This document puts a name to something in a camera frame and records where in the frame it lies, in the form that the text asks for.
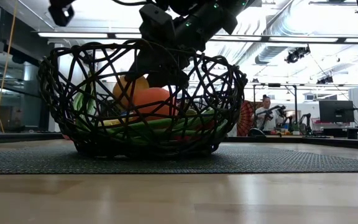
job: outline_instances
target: black wire basket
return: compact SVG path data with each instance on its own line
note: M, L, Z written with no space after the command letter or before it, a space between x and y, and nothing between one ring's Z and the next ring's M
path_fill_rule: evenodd
M170 67L138 70L136 55L142 50L156 58L163 52ZM127 54L135 69L118 72L117 61ZM190 58L190 69L180 70L178 54ZM67 55L70 70L61 71L59 58ZM168 85L148 88L150 76L161 73ZM135 78L124 78L129 75ZM143 39L56 48L40 64L38 77L52 117L79 153L133 158L211 154L237 122L247 83L222 56L166 49Z

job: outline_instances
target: ceiling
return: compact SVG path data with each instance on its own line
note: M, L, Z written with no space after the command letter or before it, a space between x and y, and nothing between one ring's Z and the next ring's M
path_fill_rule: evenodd
M330 0L257 1L262 1L262 7L249 7L241 13L237 17L239 25L234 34L358 37L356 0L332 5L312 3ZM142 23L138 12L140 6L122 6L112 0L76 0L72 4L75 10L73 20L68 27L58 27L47 12L49 0L18 2L17 17L36 31L139 32L138 27ZM14 3L0 0L0 6L8 12L13 12ZM95 40L75 40L70 44L89 41ZM102 41L106 44L117 42ZM316 83L325 73L337 76L334 78L337 84L358 84L358 45L313 44L310 45L311 55L297 63L287 64L284 58L288 50L296 46L300 45L208 42L205 53L208 56L225 56L229 62L239 65L250 80L258 78L259 82Z

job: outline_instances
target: man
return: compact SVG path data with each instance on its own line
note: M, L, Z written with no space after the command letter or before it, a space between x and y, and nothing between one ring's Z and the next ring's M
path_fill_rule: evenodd
M259 114L263 111L267 111L270 108L270 97L264 95L263 100L263 107L256 109L256 114ZM257 115L257 121L256 121L256 127L260 129L263 125L264 119L265 119L266 113L262 113L260 115ZM275 127L277 122L279 122L280 118L277 115L277 112L275 110L272 111L270 114L270 117L267 118L265 122L264 131L272 131Z

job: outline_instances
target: spotlight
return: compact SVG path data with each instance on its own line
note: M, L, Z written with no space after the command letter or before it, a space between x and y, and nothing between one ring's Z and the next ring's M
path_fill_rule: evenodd
M297 47L295 50L288 51L288 56L284 59L287 63L295 63L299 59L304 58L306 55L310 54L310 48L307 47Z
M48 11L58 26L67 26L74 16L71 3L75 0L50 0Z
M317 80L317 84L328 84L328 83L334 83L334 79L332 76L327 76Z

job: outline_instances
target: ventilation duct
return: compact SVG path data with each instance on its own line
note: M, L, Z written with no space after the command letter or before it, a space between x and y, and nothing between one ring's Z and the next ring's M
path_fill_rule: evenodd
M308 35L313 32L313 30L300 32L292 29L291 25L288 24L290 19L296 19L296 16L291 16L291 12L301 10L297 9L300 4L304 4L304 2L302 2L302 0L290 1L272 25L265 29L263 35ZM240 65L249 60L255 60L255 63L258 65L266 65L285 49L287 49L287 47L274 47L268 46L265 43L253 43L248 50L242 54L242 57L236 64Z

